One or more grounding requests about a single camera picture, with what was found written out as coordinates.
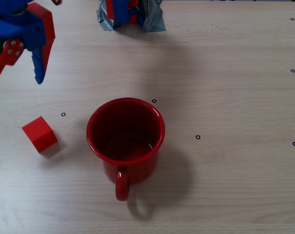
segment table surface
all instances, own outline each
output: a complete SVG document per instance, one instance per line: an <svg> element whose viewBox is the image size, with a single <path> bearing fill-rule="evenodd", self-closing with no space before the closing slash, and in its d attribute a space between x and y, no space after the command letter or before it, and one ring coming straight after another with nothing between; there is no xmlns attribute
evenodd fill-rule
<svg viewBox="0 0 295 234"><path fill-rule="evenodd" d="M104 32L95 0L39 3L44 83L29 52L0 77L0 234L295 234L295 2L165 1L149 34ZM156 99L167 130L128 202L85 137L120 97ZM59 139L42 155L21 129L39 116Z"/></svg>

